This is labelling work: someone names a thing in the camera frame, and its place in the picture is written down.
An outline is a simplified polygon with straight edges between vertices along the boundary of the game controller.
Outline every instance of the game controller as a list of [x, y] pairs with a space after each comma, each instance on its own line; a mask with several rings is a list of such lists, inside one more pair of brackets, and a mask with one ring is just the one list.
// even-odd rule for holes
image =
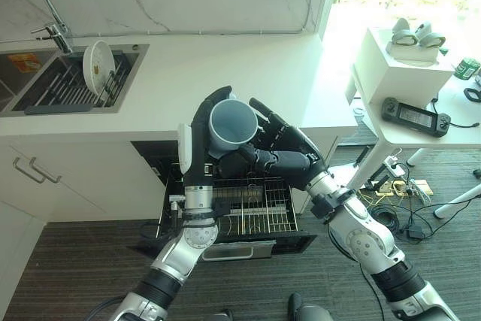
[[381, 117], [389, 122], [416, 129], [434, 137], [443, 137], [449, 129], [451, 117], [400, 103], [396, 98], [386, 98], [381, 107]]

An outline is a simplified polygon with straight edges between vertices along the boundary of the green can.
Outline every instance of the green can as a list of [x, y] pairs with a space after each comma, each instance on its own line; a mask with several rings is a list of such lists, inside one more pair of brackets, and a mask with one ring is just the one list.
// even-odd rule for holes
[[473, 58], [464, 58], [456, 67], [454, 75], [459, 79], [468, 80], [479, 69], [479, 62]]

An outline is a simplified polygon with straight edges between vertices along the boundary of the drawer handle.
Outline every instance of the drawer handle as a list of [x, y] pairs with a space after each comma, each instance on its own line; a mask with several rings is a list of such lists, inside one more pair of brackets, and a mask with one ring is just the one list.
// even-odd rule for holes
[[18, 161], [20, 161], [20, 157], [17, 157], [14, 160], [14, 168], [18, 170], [18, 172], [26, 175], [28, 178], [30, 178], [31, 180], [34, 180], [37, 183], [43, 183], [45, 181], [45, 177], [43, 177], [41, 180], [38, 180], [37, 178], [33, 177], [29, 172], [25, 171], [24, 169], [21, 169], [20, 166], [18, 166]]
[[37, 167], [35, 165], [35, 161], [37, 160], [37, 157], [32, 157], [32, 159], [30, 159], [30, 167], [34, 170], [34, 171], [37, 171], [38, 173], [40, 173], [42, 176], [44, 176], [45, 178], [47, 178], [50, 182], [52, 183], [58, 183], [60, 181], [60, 178], [62, 178], [62, 176], [57, 176], [57, 178], [53, 178], [52, 176], [50, 176], [47, 172], [41, 170], [39, 167]]
[[226, 256], [226, 257], [206, 257], [204, 253], [202, 253], [202, 259], [204, 261], [234, 261], [236, 259], [250, 259], [252, 256], [254, 256], [254, 247], [249, 246], [248, 249], [250, 249], [249, 254], [247, 255], [239, 255], [239, 256]]

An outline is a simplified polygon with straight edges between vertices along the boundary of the window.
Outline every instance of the window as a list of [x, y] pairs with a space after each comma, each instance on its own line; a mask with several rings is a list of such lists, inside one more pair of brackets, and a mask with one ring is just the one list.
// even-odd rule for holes
[[454, 66], [465, 56], [481, 61], [481, 0], [334, 0], [323, 39], [324, 76], [345, 87], [365, 29], [390, 29], [400, 17], [411, 30], [430, 21], [433, 32], [446, 36]]

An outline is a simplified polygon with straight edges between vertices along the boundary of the wire rack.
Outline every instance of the wire rack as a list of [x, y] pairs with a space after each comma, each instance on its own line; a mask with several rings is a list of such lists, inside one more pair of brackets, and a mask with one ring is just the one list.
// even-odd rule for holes
[[215, 180], [213, 197], [230, 204], [230, 214], [219, 219], [221, 235], [298, 230], [290, 188], [282, 178]]
[[114, 53], [115, 71], [111, 71], [101, 92], [96, 95], [87, 88], [83, 78], [82, 56], [57, 59], [46, 72], [47, 79], [33, 86], [16, 105], [15, 111], [27, 107], [59, 104], [91, 104], [95, 108], [111, 107], [119, 97], [131, 70], [125, 54]]

